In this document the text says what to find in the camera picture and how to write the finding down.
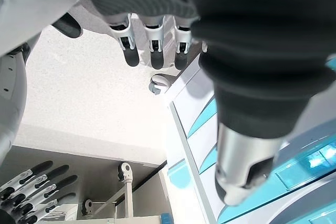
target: robotic hand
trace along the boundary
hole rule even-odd
[[[4,73],[0,81],[12,80],[8,77],[11,72],[3,72],[5,60],[15,59],[18,69],[23,65],[8,52],[54,23],[75,2],[0,0],[0,75]],[[199,64],[214,83],[218,110],[215,180],[218,195],[227,205],[240,204],[267,179],[284,137],[295,127],[310,98],[336,78],[326,67],[328,56],[336,51],[334,0],[92,2],[114,30],[131,66],[139,63],[139,55],[130,13],[138,14],[146,27],[155,68],[163,65],[161,17],[193,20],[185,26],[175,18],[175,64],[178,68],[184,65],[177,62],[185,62],[181,52],[187,53],[190,35],[206,42],[207,52],[200,55]],[[0,114],[0,159],[15,136],[25,101],[25,92],[16,92],[18,87],[12,81],[7,85],[10,88],[0,88],[0,111],[11,116]]]
[[[54,211],[56,207],[61,206],[76,196],[75,193],[66,194],[41,205],[42,202],[49,199],[62,188],[77,180],[77,175],[72,175],[42,189],[43,185],[64,174],[69,169],[68,165],[63,165],[35,178],[38,174],[51,168],[52,165],[52,161],[43,162],[22,172],[0,187],[1,223],[36,223],[48,213]]]

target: robotic finger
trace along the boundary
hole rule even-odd
[[[0,187],[0,202],[6,200],[13,192],[22,187],[22,185],[24,185],[31,178],[35,177],[37,174],[51,168],[52,165],[52,161],[45,161],[8,181],[6,184]]]
[[[77,180],[77,178],[78,178],[77,175],[71,175],[57,183],[52,184],[51,186],[48,186],[47,188],[38,192],[31,198],[23,201],[20,205],[14,208],[12,211],[12,215],[17,214],[20,217],[26,215],[31,210],[35,209],[40,203],[50,198],[52,195],[60,191],[62,188],[74,183]]]
[[[62,204],[67,203],[69,200],[72,200],[75,198],[75,193],[69,193],[62,197],[59,197],[57,199],[54,199],[50,202],[48,202],[44,206],[38,207],[36,210],[28,213],[27,215],[23,216],[21,219],[18,220],[18,224],[34,224],[38,222],[40,219],[51,213],[52,211],[55,211],[55,209]]]
[[[17,207],[22,201],[41,188],[42,185],[64,174],[68,169],[68,165],[63,165],[49,173],[39,176],[38,178],[21,187],[16,192],[12,193],[4,202],[1,203],[0,207],[6,211]]]
[[[190,49],[192,35],[191,24],[197,18],[180,18],[175,16],[175,41],[176,41],[176,54],[175,54],[175,67],[182,70],[187,65],[187,55]]]
[[[52,164],[52,161],[46,161],[34,166],[1,187],[6,200],[0,204],[0,223],[35,223],[76,195],[71,193],[52,200],[46,205],[40,205],[64,187],[74,183],[78,178],[77,175],[72,175],[40,190],[45,183],[64,174],[69,169],[68,165],[63,165],[30,182],[28,181],[36,174],[50,168]]]
[[[163,17],[147,17],[139,15],[141,19],[147,39],[149,41],[149,49],[151,52],[151,64],[154,69],[161,69],[164,64],[163,59]]]
[[[139,53],[135,44],[134,31],[131,22],[131,14],[120,14],[105,17],[109,24],[113,37],[118,41],[123,50],[125,60],[131,67],[139,64]]]

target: caster wheel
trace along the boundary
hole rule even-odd
[[[182,70],[187,66],[187,54],[180,52],[175,54],[175,67],[178,70]]]
[[[92,214],[92,200],[91,199],[87,199],[82,203],[82,214],[83,216]]]
[[[126,48],[124,52],[124,56],[125,56],[125,60],[127,62],[127,64],[130,67],[135,67],[139,64],[139,54],[138,54],[138,50],[135,47],[133,50],[130,48]]]
[[[161,69],[163,67],[163,51],[151,52],[151,64],[154,69]]]

